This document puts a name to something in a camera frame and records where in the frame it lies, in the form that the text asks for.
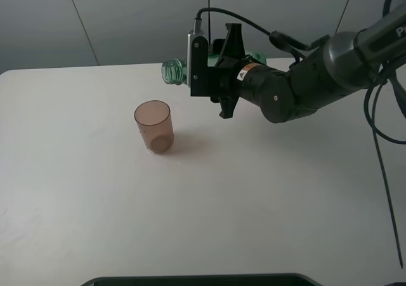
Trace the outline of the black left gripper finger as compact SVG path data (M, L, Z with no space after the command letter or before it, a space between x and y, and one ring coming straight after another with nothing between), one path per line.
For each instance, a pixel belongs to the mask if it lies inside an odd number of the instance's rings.
M222 96L219 97L219 104L221 112L219 116L223 119L231 119L234 114L235 107L237 106L238 96Z

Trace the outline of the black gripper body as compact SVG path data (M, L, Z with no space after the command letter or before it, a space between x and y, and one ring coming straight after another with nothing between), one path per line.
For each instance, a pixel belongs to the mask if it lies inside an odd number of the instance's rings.
M284 123L314 114L317 109L306 105L294 92L291 75L271 68L259 61L221 59L219 54L224 39L216 39L209 53L218 55L214 66L209 67L209 97L219 103L219 97L238 96L258 106L264 117L274 123Z

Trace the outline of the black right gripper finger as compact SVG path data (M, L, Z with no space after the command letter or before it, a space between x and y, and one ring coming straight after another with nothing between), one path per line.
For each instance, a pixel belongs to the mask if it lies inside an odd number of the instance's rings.
M245 48L242 38L242 25L240 23L226 23L227 35L219 54L221 59L241 60L245 57Z

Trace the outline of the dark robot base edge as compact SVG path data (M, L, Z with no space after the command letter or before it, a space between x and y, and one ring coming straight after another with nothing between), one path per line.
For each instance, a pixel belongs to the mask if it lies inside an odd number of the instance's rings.
M188 275L188 276L111 276L98 277L85 285L318 285L297 273Z

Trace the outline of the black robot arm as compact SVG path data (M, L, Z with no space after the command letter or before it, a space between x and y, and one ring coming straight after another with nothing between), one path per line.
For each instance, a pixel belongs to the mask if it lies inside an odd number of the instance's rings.
M224 119L233 116L241 98L257 105L274 124L312 115L376 86L383 66L405 55L405 5L364 31L323 36L310 45L281 32L268 33L276 48L295 59L286 72L246 54L239 24L227 30L219 60L207 74L208 95L221 105Z

